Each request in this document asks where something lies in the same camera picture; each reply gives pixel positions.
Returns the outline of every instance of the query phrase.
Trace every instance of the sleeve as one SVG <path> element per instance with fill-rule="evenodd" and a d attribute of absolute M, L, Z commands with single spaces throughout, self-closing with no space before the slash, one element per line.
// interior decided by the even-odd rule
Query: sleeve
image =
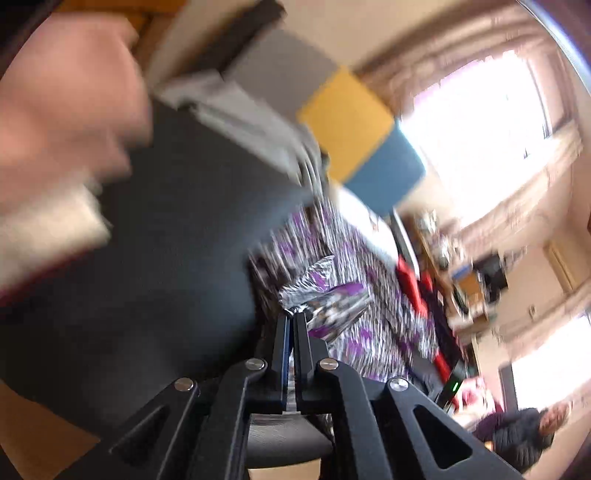
<path fill-rule="evenodd" d="M 540 460 L 541 452 L 530 442 L 512 446 L 499 455 L 519 473 L 525 473 Z"/>
<path fill-rule="evenodd" d="M 504 412 L 501 413 L 497 425 L 499 427 L 506 427 L 511 423 L 515 423 L 517 420 L 521 420 L 524 417 L 528 417 L 534 414 L 539 415 L 539 412 L 535 408 L 525 408 L 523 410 Z"/>
<path fill-rule="evenodd" d="M 522 442 L 522 420 L 527 416 L 523 412 L 509 414 L 499 419 L 497 428 L 492 435 L 492 443 L 496 452 L 503 452 Z"/>

